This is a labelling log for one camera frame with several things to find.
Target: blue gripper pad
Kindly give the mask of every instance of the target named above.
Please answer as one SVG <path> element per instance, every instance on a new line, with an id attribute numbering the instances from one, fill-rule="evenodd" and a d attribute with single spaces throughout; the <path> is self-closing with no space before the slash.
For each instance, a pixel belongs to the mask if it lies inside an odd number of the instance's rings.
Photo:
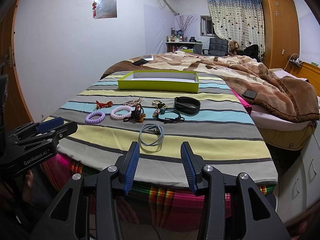
<path id="1" fill-rule="evenodd" d="M 198 191 L 196 186 L 196 174 L 192 167 L 190 158 L 188 156 L 187 149 L 183 143 L 181 144 L 181 147 L 180 147 L 180 154 L 181 154 L 181 160 L 182 160 L 184 172 L 186 173 L 186 176 L 187 176 L 189 189 L 195 195 L 196 192 Z"/>
<path id="2" fill-rule="evenodd" d="M 63 124 L 64 124 L 63 118 L 57 117 L 49 121 L 42 122 L 41 124 L 38 125 L 38 128 L 36 129 L 36 131 L 38 133 L 44 134 L 44 133 L 50 132 L 53 128 L 56 128 Z"/>
<path id="3" fill-rule="evenodd" d="M 138 166 L 139 157 L 140 157 L 140 147 L 139 147 L 139 144 L 136 143 L 133 149 L 133 153 L 132 153 L 128 168 L 125 171 L 125 175 L 124 175 L 123 191 L 125 195 L 127 195 L 132 188 L 134 175 L 136 174 L 136 169 Z"/>

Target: wooden door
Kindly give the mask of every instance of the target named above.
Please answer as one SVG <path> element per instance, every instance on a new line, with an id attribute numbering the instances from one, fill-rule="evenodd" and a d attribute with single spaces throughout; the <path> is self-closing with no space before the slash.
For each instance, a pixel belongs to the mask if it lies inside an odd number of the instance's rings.
<path id="1" fill-rule="evenodd" d="M 293 0 L 263 0 L 268 68 L 285 68 L 288 57 L 300 53 L 300 33 Z"/>
<path id="2" fill-rule="evenodd" d="M 14 1 L 0 22 L 0 65 L 2 65 L 0 73 L 8 74 L 8 99 L 4 110 L 6 131 L 32 122 L 32 117 L 21 92 L 14 60 L 14 20 L 18 1 Z"/>

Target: purple coil hair tie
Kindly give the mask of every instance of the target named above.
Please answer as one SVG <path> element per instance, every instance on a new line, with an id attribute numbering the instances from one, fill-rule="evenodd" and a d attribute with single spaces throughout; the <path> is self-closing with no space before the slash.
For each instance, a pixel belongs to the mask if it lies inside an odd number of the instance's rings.
<path id="1" fill-rule="evenodd" d="M 98 119 L 90 119 L 95 115 L 101 115 L 100 118 Z M 91 114 L 88 114 L 87 117 L 85 118 L 85 122 L 86 123 L 100 123 L 104 120 L 104 118 L 106 117 L 106 114 L 102 111 L 95 111 L 92 112 Z"/>

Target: pipe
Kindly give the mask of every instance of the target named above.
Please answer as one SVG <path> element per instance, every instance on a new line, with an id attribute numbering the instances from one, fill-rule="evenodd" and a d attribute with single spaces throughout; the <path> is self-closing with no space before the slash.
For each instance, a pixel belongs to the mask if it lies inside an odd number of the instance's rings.
<path id="1" fill-rule="evenodd" d="M 163 0 L 165 2 L 165 4 L 169 7 L 169 9 L 173 12 L 173 14 L 175 16 L 179 15 L 179 13 L 177 13 L 175 10 L 173 10 L 173 8 L 170 6 L 170 4 L 166 1 L 166 0 Z"/>

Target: window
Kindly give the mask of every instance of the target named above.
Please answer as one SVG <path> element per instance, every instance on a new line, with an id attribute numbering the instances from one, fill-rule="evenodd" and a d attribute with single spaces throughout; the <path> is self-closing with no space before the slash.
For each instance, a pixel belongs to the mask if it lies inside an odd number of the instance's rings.
<path id="1" fill-rule="evenodd" d="M 201 36 L 217 37 L 214 33 L 211 16 L 201 16 L 200 21 Z"/>

